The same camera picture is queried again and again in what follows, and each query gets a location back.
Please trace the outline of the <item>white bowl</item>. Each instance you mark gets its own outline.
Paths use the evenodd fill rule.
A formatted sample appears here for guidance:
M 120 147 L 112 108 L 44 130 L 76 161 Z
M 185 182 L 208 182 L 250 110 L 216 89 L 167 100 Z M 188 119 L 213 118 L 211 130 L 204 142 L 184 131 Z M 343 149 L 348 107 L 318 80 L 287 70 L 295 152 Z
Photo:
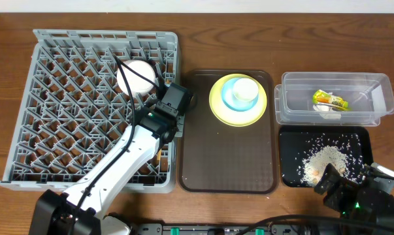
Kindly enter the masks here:
M 129 68 L 133 69 L 135 72 L 139 73 L 143 77 L 147 78 L 153 83 L 156 83 L 156 74 L 151 67 L 145 61 L 140 60 L 129 60 L 124 62 Z M 151 83 L 142 79 L 140 76 L 134 74 L 129 69 L 122 66 L 122 70 L 125 74 L 126 80 L 129 83 L 129 87 L 131 89 L 131 93 L 133 97 L 136 96 L 137 93 L 140 93 L 142 96 L 145 96 L 150 92 L 150 90 L 154 87 Z M 127 87 L 125 85 L 124 79 L 122 77 L 122 73 L 120 71 L 117 72 L 117 83 L 119 88 L 128 95 Z

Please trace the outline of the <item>pile of rice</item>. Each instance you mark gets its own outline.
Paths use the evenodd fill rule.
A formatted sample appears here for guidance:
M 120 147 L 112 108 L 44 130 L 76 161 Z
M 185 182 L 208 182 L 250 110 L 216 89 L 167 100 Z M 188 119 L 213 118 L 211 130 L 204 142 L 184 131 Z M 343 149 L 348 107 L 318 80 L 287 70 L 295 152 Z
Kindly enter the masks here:
M 315 186 L 327 165 L 332 165 L 347 180 L 354 183 L 363 181 L 359 172 L 363 169 L 364 157 L 358 134 L 318 133 L 308 137 L 304 143 L 306 147 L 294 157 L 300 160 L 296 164 L 296 175 L 300 177 L 295 181 L 298 186 Z

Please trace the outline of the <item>yellow plate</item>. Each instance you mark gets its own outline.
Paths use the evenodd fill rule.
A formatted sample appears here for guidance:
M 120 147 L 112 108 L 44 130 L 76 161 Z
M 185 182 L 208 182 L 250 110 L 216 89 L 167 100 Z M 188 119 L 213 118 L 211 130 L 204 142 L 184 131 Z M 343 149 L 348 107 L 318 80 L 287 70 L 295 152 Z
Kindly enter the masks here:
M 228 74 L 217 80 L 211 87 L 208 102 L 212 113 L 224 124 L 232 127 L 245 127 L 255 123 L 261 118 L 267 109 L 267 94 L 263 86 L 255 80 L 259 86 L 259 96 L 255 106 L 244 112 L 237 112 L 228 108 L 222 101 L 222 86 L 232 78 L 252 78 L 245 74 Z

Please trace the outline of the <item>light blue small plate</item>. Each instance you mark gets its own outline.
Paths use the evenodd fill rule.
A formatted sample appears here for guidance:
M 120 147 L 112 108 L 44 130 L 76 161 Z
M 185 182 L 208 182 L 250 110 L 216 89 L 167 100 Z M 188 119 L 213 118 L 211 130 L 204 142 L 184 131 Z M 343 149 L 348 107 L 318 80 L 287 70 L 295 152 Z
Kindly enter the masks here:
M 238 78 L 232 78 L 228 80 L 224 85 L 222 86 L 222 101 L 225 103 L 225 105 L 237 112 L 244 112 L 247 111 L 251 108 L 253 108 L 258 100 L 258 96 L 250 102 L 242 102 L 238 100 L 234 95 L 233 95 L 233 85 L 236 82 Z

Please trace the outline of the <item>white cup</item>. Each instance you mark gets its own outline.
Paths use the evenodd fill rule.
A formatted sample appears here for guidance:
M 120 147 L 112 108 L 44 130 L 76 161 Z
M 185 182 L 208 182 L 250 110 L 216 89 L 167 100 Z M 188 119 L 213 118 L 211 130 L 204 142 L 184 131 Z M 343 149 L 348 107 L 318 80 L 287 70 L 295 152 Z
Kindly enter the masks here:
M 251 78 L 239 78 L 233 85 L 233 95 L 242 102 L 253 101 L 258 93 L 258 84 Z

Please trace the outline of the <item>white tissue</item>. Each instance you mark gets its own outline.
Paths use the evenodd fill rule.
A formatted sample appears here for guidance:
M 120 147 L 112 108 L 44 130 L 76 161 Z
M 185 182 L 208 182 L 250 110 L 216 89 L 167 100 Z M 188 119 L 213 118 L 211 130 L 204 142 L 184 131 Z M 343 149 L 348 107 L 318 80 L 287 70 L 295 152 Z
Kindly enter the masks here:
M 334 108 L 332 107 L 330 104 L 314 104 L 313 105 L 313 109 L 316 112 L 319 112 L 319 115 L 323 118 L 323 119 L 341 119 L 342 114 L 341 114 L 341 110 L 339 110 L 338 108 Z

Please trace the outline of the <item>green orange snack wrapper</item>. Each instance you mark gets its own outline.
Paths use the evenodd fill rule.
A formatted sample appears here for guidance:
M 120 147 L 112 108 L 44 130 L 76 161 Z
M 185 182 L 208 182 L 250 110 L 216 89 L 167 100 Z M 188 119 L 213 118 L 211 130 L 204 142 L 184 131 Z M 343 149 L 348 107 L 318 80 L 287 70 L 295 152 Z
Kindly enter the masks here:
M 312 96 L 312 102 L 314 104 L 327 105 L 342 111 L 349 110 L 348 102 L 342 97 L 338 97 L 327 93 L 321 89 L 317 90 Z

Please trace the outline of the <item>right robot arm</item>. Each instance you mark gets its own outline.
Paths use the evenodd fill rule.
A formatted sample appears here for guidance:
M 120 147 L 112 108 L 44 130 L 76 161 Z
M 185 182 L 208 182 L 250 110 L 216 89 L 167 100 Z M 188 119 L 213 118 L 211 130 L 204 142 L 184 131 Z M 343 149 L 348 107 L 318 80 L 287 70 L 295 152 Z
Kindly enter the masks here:
M 365 179 L 358 184 L 328 164 L 314 191 L 324 194 L 323 204 L 339 212 L 342 219 L 394 228 L 394 177 L 378 167 L 376 163 L 366 164 L 360 173 Z

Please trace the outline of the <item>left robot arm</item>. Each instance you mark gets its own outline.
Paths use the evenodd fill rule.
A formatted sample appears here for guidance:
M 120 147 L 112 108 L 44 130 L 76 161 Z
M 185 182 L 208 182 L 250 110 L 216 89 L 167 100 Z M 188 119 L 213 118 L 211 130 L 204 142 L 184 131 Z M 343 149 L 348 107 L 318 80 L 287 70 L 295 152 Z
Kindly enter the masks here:
M 107 210 L 134 173 L 174 139 L 192 98 L 192 92 L 173 84 L 155 108 L 134 110 L 122 137 L 92 170 L 61 194 L 49 189 L 41 195 L 29 233 L 130 234 L 131 227 Z

